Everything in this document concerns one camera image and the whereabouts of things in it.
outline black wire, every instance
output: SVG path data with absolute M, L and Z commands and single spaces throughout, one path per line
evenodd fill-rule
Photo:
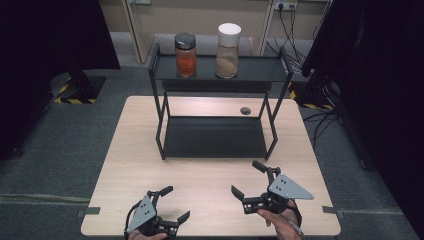
M 326 114 L 322 119 L 321 119 L 321 121 L 319 121 L 319 123 L 318 123 L 318 125 L 316 126 L 316 128 L 315 128 L 315 131 L 314 131 L 314 137 L 312 138 L 312 149 L 314 150 L 314 152 L 315 152 L 315 143 L 316 143 L 316 140 L 317 140 L 317 138 L 316 138 L 316 136 L 317 136 L 317 131 L 318 131 L 318 128 L 319 128 L 319 126 L 324 122 L 324 120 L 328 117 L 328 116 L 330 116 L 330 114 Z
M 324 121 L 331 115 L 336 114 L 336 117 L 331 119 L 327 125 L 321 130 L 321 132 L 318 134 L 318 129 L 321 126 L 321 124 L 324 123 Z M 330 126 L 330 124 L 332 122 L 334 122 L 335 120 L 339 119 L 339 116 L 337 115 L 336 109 L 333 109 L 329 112 L 321 112 L 321 113 L 316 113 L 314 115 L 311 115 L 309 117 L 306 117 L 303 119 L 303 121 L 312 121 L 310 119 L 314 118 L 314 117 L 318 117 L 318 116 L 324 116 L 323 118 L 321 118 L 320 120 L 313 120 L 313 121 L 319 121 L 318 125 L 315 127 L 314 130 L 314 136 L 313 138 L 311 138 L 310 140 L 312 141 L 312 149 L 315 151 L 315 145 L 316 145 L 316 140 L 324 133 L 324 131 Z
M 290 14 L 290 25 L 291 25 L 291 27 L 290 27 L 289 33 L 287 32 L 286 25 L 283 21 L 282 10 L 280 10 L 279 14 L 280 14 L 281 24 L 283 25 L 284 33 L 286 34 L 286 37 L 287 37 L 286 41 L 283 43 L 283 46 L 285 46 L 287 42 L 290 43 L 290 45 L 292 46 L 292 48 L 294 50 L 295 57 L 291 57 L 290 55 L 289 55 L 289 57 L 292 58 L 292 62 L 297 63 L 297 68 L 300 71 L 300 68 L 301 68 L 301 65 L 302 65 L 302 61 L 301 61 L 300 56 L 303 57 L 303 54 L 296 49 L 295 42 L 294 42 L 294 22 L 296 20 L 296 12 L 295 12 L 294 9 L 291 10 L 291 14 Z
M 266 45 L 268 45 L 268 47 L 269 48 L 271 48 L 271 50 L 276 54 L 276 55 L 278 55 L 279 54 L 279 52 L 277 51 L 277 50 L 275 50 L 270 44 L 269 44 L 269 42 L 268 41 L 266 41 Z
M 331 6 L 331 1 L 328 1 L 327 2 L 327 5 L 325 6 L 325 9 L 324 9 L 323 16 L 322 16 L 321 20 L 319 21 L 319 23 L 315 26 L 314 32 L 312 33 L 312 41 L 315 40 L 315 33 L 318 30 L 318 27 L 321 26 L 321 24 L 324 21 L 325 17 L 327 16 L 327 12 L 328 12 L 330 6 Z
M 277 46 L 277 48 L 280 49 L 280 46 L 277 43 L 277 38 L 274 38 L 274 42 L 275 42 L 275 45 Z M 271 45 L 268 42 L 267 42 L 267 44 L 276 54 L 278 54 L 278 52 L 276 50 L 274 50 L 274 48 L 272 48 Z M 298 63 L 298 61 L 290 55 L 287 55 L 287 56 L 290 58 L 291 64 L 300 71 L 300 64 Z
M 318 139 L 323 133 L 324 133 L 324 131 L 328 128 L 328 126 L 330 126 L 330 124 L 332 123 L 332 122 L 334 122 L 334 121 L 336 121 L 337 119 L 339 119 L 339 116 L 336 116 L 335 118 L 333 118 L 333 119 L 331 119 L 328 123 L 327 123 L 327 125 L 321 130 L 321 132 L 318 134 L 318 135 L 316 135 L 315 136 L 315 138 L 313 139 L 313 140 L 316 140 L 316 139 Z

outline hand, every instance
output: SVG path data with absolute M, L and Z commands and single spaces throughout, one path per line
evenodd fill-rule
M 296 204 L 289 200 L 287 203 L 289 206 L 296 206 Z M 270 211 L 260 209 L 258 211 L 259 216 L 263 217 L 266 222 L 266 226 L 271 226 L 271 223 L 275 227 L 277 233 L 277 238 L 279 240 L 301 240 L 302 237 L 299 235 L 297 230 L 295 230 L 289 223 L 289 221 L 297 224 L 296 215 L 292 210 L 286 209 L 281 214 L 274 214 Z
M 168 235 L 166 233 L 158 233 L 151 237 L 146 237 L 140 231 L 134 230 L 128 235 L 128 240 L 163 240 Z

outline gray metal bracket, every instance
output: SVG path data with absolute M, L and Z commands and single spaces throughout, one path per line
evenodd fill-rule
M 150 202 L 148 195 L 144 195 L 143 200 L 140 202 L 133 219 L 131 220 L 130 225 L 127 228 L 127 233 L 130 233 L 143 225 L 145 222 L 156 217 L 157 213 L 153 204 Z
M 313 194 L 306 191 L 299 184 L 284 175 L 284 173 L 280 173 L 268 189 L 270 192 L 275 193 L 283 198 L 308 200 L 314 199 Z

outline wooden table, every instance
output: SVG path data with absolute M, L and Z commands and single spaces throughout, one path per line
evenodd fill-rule
M 242 115 L 240 108 L 258 112 L 261 99 L 170 97 L 173 114 Z M 264 119 L 264 135 L 268 119 Z M 268 161 L 264 159 L 161 160 L 155 135 L 158 116 L 153 97 L 127 99 L 117 125 L 89 209 L 100 207 L 99 214 L 86 215 L 81 227 L 87 236 L 122 236 L 131 206 L 148 190 L 173 186 L 174 191 L 158 201 L 158 215 L 176 219 L 190 210 L 191 216 L 178 236 L 275 236 L 256 214 L 245 215 L 241 202 L 231 193 L 231 185 L 245 197 L 266 191 L 266 174 L 252 167 L 260 160 L 268 167 L 280 167 L 292 180 L 311 192 L 313 200 L 298 200 L 306 235 L 338 235 L 340 225 L 335 214 L 324 213 L 332 207 L 325 182 L 312 150 L 306 129 L 293 100 L 283 101 L 276 119 L 279 141 Z

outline black shelf panel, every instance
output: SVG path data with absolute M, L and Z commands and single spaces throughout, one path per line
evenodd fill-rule
M 217 81 L 258 81 L 284 82 L 286 72 L 278 57 L 240 56 L 237 75 L 223 79 L 215 74 L 216 56 L 197 56 L 197 73 L 193 77 L 181 77 L 177 74 L 175 55 L 161 54 L 154 67 L 156 80 L 217 80 Z
M 264 158 L 267 150 L 256 117 L 182 117 L 168 119 L 166 157 Z
M 272 82 L 194 79 L 191 81 L 164 80 L 162 81 L 162 87 L 167 92 L 267 93 L 272 87 Z

